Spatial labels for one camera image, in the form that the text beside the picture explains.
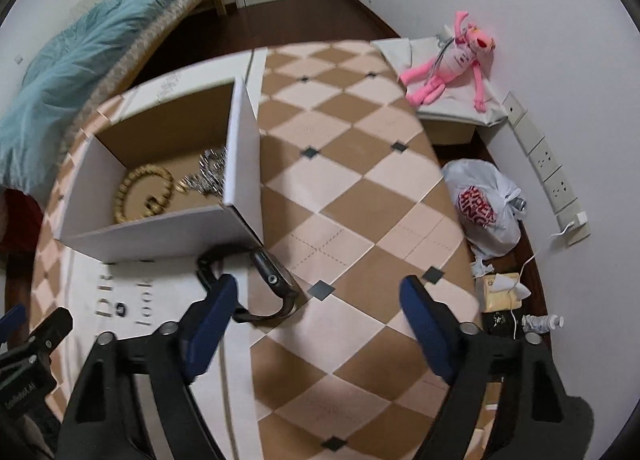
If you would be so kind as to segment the white cardboard jewelry box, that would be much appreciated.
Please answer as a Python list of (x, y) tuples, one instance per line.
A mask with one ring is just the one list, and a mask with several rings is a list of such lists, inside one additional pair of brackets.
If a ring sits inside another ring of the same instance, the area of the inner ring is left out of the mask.
[(260, 246), (260, 134), (243, 79), (142, 108), (92, 135), (55, 237), (103, 263)]

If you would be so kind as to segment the yellow tissue packet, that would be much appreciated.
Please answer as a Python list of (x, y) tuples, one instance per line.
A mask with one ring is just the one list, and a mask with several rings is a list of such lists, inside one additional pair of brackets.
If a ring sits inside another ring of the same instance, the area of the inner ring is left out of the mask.
[(517, 310), (522, 302), (532, 295), (525, 287), (518, 274), (495, 274), (480, 278), (480, 294), (482, 295), (483, 311), (494, 313)]

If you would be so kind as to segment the white plastic shopping bag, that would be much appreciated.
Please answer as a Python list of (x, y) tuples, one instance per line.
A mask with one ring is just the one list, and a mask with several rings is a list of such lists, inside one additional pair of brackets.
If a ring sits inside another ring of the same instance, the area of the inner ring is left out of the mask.
[(442, 175), (475, 258), (508, 254), (521, 239), (526, 211), (521, 188), (485, 160), (449, 161)]

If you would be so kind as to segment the small white bottle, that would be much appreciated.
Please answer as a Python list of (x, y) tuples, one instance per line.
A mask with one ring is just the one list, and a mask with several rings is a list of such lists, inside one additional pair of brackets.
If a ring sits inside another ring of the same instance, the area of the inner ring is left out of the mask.
[(525, 333), (535, 332), (537, 335), (545, 335), (553, 330), (563, 328), (564, 318), (556, 314), (544, 316), (524, 315), (522, 327)]

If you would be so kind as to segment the checkered tablecloth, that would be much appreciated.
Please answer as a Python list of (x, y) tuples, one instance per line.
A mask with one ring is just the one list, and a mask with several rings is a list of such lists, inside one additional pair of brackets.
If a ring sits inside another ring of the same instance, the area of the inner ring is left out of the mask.
[[(240, 77), (260, 134), (262, 244), (302, 303), (271, 326), (231, 319), (206, 373), (184, 375), (180, 319), (205, 298), (203, 254), (103, 263), (55, 237), (92, 135)], [(32, 308), (73, 329), (53, 355), (61, 459), (412, 459), (446, 384), (399, 303), (416, 276), (458, 321), (478, 312), (442, 170), (392, 69), (364, 41), (297, 43), (169, 72), (93, 110), (58, 169)]]

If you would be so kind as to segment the teal blue duvet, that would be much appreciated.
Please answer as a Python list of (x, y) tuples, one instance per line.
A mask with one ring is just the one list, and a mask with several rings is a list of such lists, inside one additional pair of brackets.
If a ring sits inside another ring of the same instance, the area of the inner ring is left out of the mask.
[(76, 130), (198, 0), (102, 0), (27, 67), (1, 118), (1, 186), (45, 203)]

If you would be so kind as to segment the pink panther plush toy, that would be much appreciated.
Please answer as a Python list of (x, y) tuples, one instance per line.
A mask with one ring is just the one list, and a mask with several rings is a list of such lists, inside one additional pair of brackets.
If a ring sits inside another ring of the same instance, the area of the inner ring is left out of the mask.
[(474, 108), (477, 113), (486, 112), (482, 58), (494, 53), (496, 41), (485, 30), (467, 23), (468, 16), (468, 11), (458, 11), (454, 19), (454, 36), (446, 46), (426, 63), (409, 68), (399, 76), (412, 107), (434, 103), (449, 83), (472, 72)]

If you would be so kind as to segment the woven pattern mattress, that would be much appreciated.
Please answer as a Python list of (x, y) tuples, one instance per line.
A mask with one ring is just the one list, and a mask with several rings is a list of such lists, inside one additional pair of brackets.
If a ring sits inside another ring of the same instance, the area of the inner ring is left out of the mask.
[(169, 32), (204, 1), (104, 0), (42, 49), (38, 61), (51, 63), (79, 87), (56, 95), (70, 119), (55, 144), (53, 174), (93, 110), (126, 90)]

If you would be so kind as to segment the white wall power strip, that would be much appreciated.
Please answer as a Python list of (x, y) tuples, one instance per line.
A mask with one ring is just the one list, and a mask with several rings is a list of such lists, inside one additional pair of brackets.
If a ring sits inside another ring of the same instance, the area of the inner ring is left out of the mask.
[(556, 158), (546, 135), (533, 117), (511, 91), (506, 93), (502, 106), (521, 149), (544, 189), (559, 225), (559, 235), (565, 246), (573, 246), (590, 235), (588, 215), (580, 204), (565, 170)]

